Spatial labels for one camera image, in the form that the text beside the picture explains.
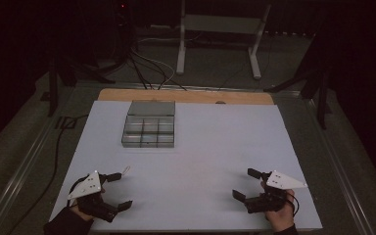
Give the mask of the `wooden table board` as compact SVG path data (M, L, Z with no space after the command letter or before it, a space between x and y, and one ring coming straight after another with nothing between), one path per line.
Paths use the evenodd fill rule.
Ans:
M177 103L273 105L269 94L233 91L178 91L142 89L103 89L98 101L175 101Z

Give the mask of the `white metal stand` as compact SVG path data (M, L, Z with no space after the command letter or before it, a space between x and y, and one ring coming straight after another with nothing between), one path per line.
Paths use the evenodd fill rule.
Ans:
M257 52L270 10L271 5L265 4L262 10L262 15L258 18L193 15L186 13L186 0L181 0L179 49L176 61L176 73L184 73L186 55L185 33L187 30L197 30L199 32L240 33L250 34L255 37L254 44L248 48L248 57L253 78L255 80L260 80L262 74L259 67Z

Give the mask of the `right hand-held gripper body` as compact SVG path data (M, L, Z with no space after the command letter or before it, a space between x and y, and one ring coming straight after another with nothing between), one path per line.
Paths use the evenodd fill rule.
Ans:
M244 201L248 213L278 212L289 203L287 190L307 187L306 183L276 170L260 173L263 193Z

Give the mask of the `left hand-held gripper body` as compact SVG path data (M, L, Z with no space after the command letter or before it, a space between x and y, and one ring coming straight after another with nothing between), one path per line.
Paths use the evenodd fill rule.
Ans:
M81 212L112 222L118 214L118 208L106 204L102 199L102 187L108 174L99 171L79 178L70 188L68 202L75 200Z

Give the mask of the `person's right hand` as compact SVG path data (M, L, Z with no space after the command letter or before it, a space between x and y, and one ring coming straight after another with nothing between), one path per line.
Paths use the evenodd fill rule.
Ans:
M293 190L287 190L287 199L289 203L279 211L266 211L265 217L269 221L272 231L281 231L292 225L295 225L294 221L294 196L295 192Z

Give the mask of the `dark device with red light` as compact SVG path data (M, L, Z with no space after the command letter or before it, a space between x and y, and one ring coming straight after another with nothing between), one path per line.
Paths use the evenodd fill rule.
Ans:
M132 26L132 11L129 0L112 0L117 26Z

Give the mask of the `metal floor rail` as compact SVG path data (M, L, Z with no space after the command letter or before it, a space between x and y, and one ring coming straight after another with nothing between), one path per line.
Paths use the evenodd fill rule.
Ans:
M59 105L51 116L49 105L34 94L0 133L0 224L24 185L29 171L73 89L63 88Z
M367 218L365 211L360 203L360 200L355 193L348 175L339 160L338 154L329 140L326 130L318 123L316 117L316 106L312 100L303 99L305 108L310 116L311 122L314 125L317 136L320 139L321 145L326 153L326 157L330 162L333 172L336 174L335 178L338 181L339 187L346 201L347 207L352 215L352 219L360 235L376 235L374 229Z

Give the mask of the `clear plastic compartment box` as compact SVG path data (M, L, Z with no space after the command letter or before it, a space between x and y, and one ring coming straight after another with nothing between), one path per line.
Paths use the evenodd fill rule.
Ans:
M132 101L123 127L124 148L173 148L174 101Z

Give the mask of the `white table cover sheet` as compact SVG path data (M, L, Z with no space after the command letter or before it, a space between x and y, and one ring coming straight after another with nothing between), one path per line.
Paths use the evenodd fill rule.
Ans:
M248 213L232 196L260 192L248 169L305 178L275 105L179 103L173 147L137 149L121 144L128 109L126 102L93 104L54 212L78 178L98 170L123 175L106 184L105 202L132 206L113 222L95 221L96 232L266 230L263 214Z

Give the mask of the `person's left hand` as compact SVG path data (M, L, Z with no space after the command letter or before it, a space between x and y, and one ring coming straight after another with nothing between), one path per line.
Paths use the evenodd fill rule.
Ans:
M94 217L90 214L86 214L82 211L79 210L78 205L73 205L70 207L70 211L73 212L74 214L78 215L81 219L85 221L91 221L94 219Z

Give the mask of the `black stand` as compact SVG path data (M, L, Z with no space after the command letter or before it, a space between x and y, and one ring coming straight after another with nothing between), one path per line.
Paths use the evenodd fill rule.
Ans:
M305 81L305 85L300 91L300 96L303 99L308 100L312 99L315 94L318 95L316 106L316 120L320 127L322 129L325 129L326 102L331 69L331 66L322 66L314 69L309 69L300 74L294 75L292 78L278 85L275 85L274 87L265 88L264 92L278 93L295 83Z
M75 71L82 72L100 83L114 84L112 80L104 78L72 57L51 53L48 63L49 91L44 96L49 102L49 117L54 115L59 106L59 82L68 87L75 86L77 83L77 78L74 75Z

